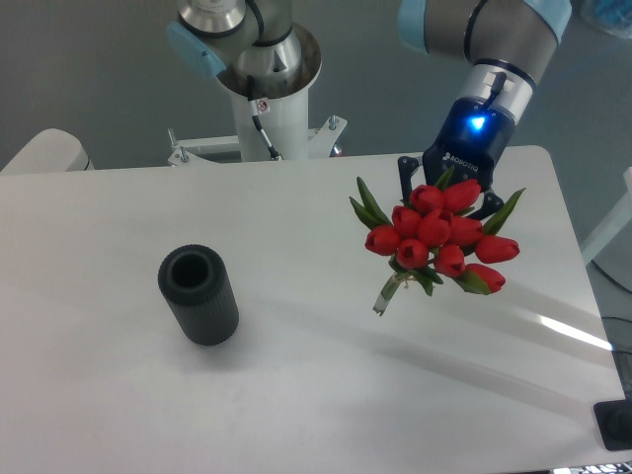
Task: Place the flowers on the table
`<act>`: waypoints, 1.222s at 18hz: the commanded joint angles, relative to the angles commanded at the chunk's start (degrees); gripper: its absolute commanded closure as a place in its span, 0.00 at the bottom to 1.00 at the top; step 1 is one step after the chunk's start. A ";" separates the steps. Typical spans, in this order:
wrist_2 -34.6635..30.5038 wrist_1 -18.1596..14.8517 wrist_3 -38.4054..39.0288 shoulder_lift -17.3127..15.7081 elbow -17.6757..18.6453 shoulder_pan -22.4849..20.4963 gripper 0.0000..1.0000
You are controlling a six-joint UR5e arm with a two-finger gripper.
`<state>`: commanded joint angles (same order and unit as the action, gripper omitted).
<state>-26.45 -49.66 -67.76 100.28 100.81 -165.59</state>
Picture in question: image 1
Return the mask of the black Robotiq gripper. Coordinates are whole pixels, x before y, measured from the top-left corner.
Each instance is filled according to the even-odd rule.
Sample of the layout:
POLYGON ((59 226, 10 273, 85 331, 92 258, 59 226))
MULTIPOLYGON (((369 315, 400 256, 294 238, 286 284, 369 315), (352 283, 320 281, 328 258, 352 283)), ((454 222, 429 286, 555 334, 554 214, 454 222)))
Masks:
POLYGON ((397 160, 402 202, 410 206, 412 178, 424 168, 428 185, 454 167, 452 184, 475 179, 483 193, 480 207, 468 218, 484 220, 505 204, 491 189, 493 173, 514 133, 514 121, 493 108, 484 109, 473 99, 458 99, 451 107, 434 143, 421 156, 400 156, 397 160))

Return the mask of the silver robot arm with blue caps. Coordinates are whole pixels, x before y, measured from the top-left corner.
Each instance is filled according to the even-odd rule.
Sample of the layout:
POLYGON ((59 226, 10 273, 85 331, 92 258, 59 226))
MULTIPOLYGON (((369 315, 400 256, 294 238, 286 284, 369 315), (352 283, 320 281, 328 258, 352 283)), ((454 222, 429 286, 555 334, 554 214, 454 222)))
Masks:
MULTIPOLYGON (((424 53, 472 66, 433 144, 399 162, 408 196, 415 172, 432 185, 469 179, 482 189, 471 214, 497 232, 516 198, 492 189, 494 170, 569 22, 567 1, 405 1, 399 37, 424 53)), ((230 94, 237 146, 246 162, 332 156, 346 127, 330 117, 308 127, 308 92, 322 55, 287 1, 182 1, 167 38, 181 60, 230 94)))

